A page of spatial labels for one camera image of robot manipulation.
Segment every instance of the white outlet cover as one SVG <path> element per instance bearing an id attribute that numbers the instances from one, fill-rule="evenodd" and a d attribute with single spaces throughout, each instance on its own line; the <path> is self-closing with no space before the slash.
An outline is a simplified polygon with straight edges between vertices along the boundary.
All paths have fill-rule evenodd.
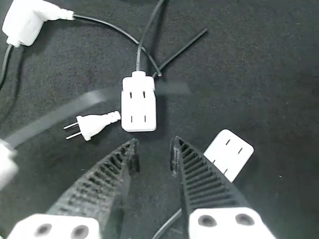
<path id="1" fill-rule="evenodd" d="M 233 182 L 254 148 L 228 129 L 223 129 L 204 152 L 209 159 L 230 181 Z"/>

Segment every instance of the black carpet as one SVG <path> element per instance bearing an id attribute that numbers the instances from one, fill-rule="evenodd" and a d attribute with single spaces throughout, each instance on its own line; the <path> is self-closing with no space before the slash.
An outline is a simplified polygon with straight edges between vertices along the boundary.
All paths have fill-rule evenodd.
<path id="1" fill-rule="evenodd" d="M 139 38 L 155 0 L 53 0 L 108 20 Z M 3 21 L 11 0 L 0 2 Z M 19 174 L 0 192 L 0 227 L 45 212 L 113 149 L 140 140 L 124 239 L 147 239 L 180 207 L 169 170 L 179 135 L 205 150 L 228 128 L 255 152 L 236 186 L 279 239 L 317 238 L 319 227 L 319 3 L 317 0 L 171 0 L 148 34 L 161 63 L 203 28 L 209 33 L 170 64 L 162 80 L 185 81 L 191 96 L 158 97 L 155 132 L 120 123 L 92 141 L 65 140 L 75 116 L 18 147 Z M 0 34 L 0 56 L 6 37 Z M 135 70 L 137 47 L 111 29 L 79 20 L 47 22 L 31 47 L 15 49 L 0 92 L 0 137 L 90 90 L 120 86 Z M 146 58 L 142 68 L 152 74 Z M 81 115 L 120 110 L 113 101 Z M 163 238 L 182 238 L 177 223 Z"/>

